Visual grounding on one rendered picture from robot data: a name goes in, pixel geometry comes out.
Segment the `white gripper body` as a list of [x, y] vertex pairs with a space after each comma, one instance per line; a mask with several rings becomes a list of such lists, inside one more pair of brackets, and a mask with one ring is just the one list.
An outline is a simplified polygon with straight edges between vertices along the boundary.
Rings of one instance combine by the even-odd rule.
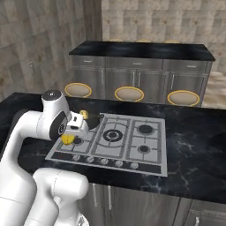
[[88, 134], [88, 131], [89, 131], [89, 128], [88, 128], [87, 122], [83, 121], [80, 127], [76, 125], [67, 125], [64, 133], [83, 137]]

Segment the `yellow lemon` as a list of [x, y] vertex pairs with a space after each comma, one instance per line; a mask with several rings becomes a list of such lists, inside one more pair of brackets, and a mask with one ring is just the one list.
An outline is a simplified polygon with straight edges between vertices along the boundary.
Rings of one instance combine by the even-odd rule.
[[61, 140], [65, 145], [70, 145], [74, 141], [75, 136], [72, 134], [64, 134], [61, 136]]

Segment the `black pot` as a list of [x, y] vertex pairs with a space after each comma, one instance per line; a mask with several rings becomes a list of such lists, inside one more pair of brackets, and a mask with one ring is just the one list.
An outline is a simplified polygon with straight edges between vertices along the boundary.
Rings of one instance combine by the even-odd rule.
[[87, 122], [87, 125], [88, 125], [88, 128], [90, 130], [93, 130], [94, 128], [96, 128], [101, 120], [104, 118], [104, 115], [103, 114], [91, 114], [88, 119], [86, 119], [86, 122]]

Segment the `beige stool gold rim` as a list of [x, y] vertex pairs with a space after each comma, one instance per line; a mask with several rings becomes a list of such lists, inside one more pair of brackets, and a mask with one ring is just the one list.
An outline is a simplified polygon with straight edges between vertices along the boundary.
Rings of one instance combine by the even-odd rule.
[[115, 97], [119, 101], [140, 102], [144, 93], [137, 87], [119, 87], [115, 90]]
[[170, 92], [167, 100], [172, 105], [196, 106], [200, 102], [200, 97], [188, 90], [177, 90]]
[[83, 83], [70, 83], [64, 88], [64, 91], [70, 97], [87, 98], [92, 94], [91, 87]]

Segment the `silver gas hob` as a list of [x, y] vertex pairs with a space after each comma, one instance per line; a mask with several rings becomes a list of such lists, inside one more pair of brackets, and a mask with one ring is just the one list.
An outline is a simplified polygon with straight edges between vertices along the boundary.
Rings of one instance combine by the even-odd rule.
[[[134, 117], [104, 113], [100, 124], [70, 145], [58, 140], [46, 159], [78, 165], [121, 170], [132, 173], [166, 177], [168, 175], [165, 121], [161, 118]], [[78, 162], [72, 157], [80, 155]], [[87, 157], [93, 156], [92, 163]], [[109, 160], [102, 165], [101, 159]], [[117, 167], [115, 162], [123, 162]], [[137, 169], [131, 163], [137, 162]]]

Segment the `grey cupboard door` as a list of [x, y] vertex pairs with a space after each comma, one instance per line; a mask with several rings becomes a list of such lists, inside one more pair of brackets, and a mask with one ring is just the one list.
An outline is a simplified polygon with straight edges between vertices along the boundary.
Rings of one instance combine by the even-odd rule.
[[104, 188], [106, 226], [173, 226], [179, 198], [158, 193], [111, 186], [109, 210], [108, 186]]
[[87, 195], [78, 201], [80, 212], [86, 217], [90, 226], [105, 226], [105, 200], [102, 185], [96, 184], [98, 207], [94, 206], [93, 183], [89, 184]]

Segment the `grey kitchen island black top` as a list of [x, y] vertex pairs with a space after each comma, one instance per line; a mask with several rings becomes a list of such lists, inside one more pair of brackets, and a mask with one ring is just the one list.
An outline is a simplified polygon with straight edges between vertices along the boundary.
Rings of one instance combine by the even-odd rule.
[[119, 101], [115, 90], [137, 87], [140, 102], [165, 103], [170, 92], [188, 90], [203, 101], [214, 56], [203, 44], [84, 41], [70, 52], [74, 83], [91, 87], [87, 98]]

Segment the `grey drawer front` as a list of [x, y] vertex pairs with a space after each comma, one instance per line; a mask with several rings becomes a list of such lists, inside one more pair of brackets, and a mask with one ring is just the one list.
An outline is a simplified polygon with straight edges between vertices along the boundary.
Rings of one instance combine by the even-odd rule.
[[184, 226], [194, 226], [195, 217], [200, 218], [199, 226], [226, 226], [226, 214], [215, 211], [189, 210]]

